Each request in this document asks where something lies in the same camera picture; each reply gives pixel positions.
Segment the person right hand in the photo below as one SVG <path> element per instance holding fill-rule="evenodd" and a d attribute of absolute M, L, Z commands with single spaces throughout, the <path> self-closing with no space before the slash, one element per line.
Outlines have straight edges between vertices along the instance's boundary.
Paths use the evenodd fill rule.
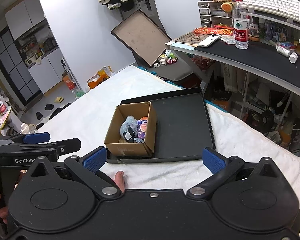
<path fill-rule="evenodd" d="M 124 172 L 123 171 L 118 171 L 115 174 L 114 182 L 115 184 L 119 187 L 122 193 L 125 192 L 125 179 L 124 179 Z"/>

